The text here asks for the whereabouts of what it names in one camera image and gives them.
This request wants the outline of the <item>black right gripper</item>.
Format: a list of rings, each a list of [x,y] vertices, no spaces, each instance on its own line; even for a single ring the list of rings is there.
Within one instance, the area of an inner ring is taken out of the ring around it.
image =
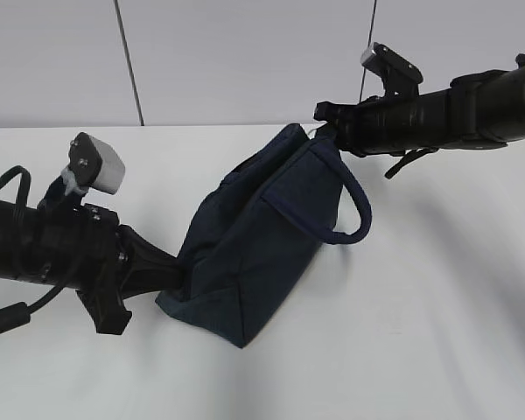
[[[313,118],[336,129],[336,144],[343,151],[358,157],[383,154],[402,157],[416,146],[403,140],[401,129],[389,129],[387,116],[389,111],[403,103],[400,99],[378,96],[371,96],[358,104],[321,101],[314,109]]]

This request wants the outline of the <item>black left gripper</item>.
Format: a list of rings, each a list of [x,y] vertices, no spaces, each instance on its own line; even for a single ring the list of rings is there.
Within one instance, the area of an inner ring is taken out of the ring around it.
[[[81,203],[38,206],[39,280],[52,288],[50,302],[66,288],[76,294],[97,333],[122,335],[132,317],[123,299],[178,291],[185,272],[176,257],[157,248],[117,213]]]

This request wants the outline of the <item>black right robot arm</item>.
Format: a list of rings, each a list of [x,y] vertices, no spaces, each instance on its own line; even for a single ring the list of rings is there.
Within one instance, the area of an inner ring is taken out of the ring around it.
[[[338,146],[358,157],[503,148],[525,139],[525,53],[515,62],[514,70],[459,76],[446,89],[422,94],[418,67],[373,43],[360,63],[381,79],[384,94],[358,104],[322,101],[314,118],[330,123]]]

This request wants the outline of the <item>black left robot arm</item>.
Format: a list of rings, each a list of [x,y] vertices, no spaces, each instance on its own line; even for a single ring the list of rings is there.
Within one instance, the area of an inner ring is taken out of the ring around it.
[[[65,288],[76,294],[101,334],[120,335],[132,313],[127,298],[181,287],[177,259],[119,222],[104,207],[68,206],[52,216],[0,200],[0,278],[50,286],[37,302],[0,309],[0,334],[30,322]]]

